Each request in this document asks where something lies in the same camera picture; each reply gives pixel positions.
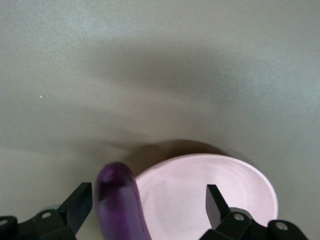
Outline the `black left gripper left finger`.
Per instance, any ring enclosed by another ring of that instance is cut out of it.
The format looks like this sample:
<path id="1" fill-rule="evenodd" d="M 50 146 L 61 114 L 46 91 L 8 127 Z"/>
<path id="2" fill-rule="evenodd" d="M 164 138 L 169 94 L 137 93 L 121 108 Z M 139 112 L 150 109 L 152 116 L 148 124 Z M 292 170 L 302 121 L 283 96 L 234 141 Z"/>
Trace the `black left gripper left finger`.
<path id="1" fill-rule="evenodd" d="M 2 240 L 75 240 L 93 208 L 90 182 L 82 182 L 57 209 L 40 211 L 24 222 L 15 216 L 0 217 Z"/>

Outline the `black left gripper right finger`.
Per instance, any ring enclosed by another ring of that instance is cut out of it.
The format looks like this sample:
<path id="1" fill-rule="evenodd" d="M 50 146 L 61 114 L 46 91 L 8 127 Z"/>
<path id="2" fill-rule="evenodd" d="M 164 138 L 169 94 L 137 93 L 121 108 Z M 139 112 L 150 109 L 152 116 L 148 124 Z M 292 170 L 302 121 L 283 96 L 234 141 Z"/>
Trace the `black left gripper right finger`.
<path id="1" fill-rule="evenodd" d="M 295 224 L 286 220 L 271 220 L 267 226 L 257 223 L 240 208 L 230 208 L 218 187 L 206 186 L 205 210 L 211 228 L 206 240 L 307 240 Z"/>

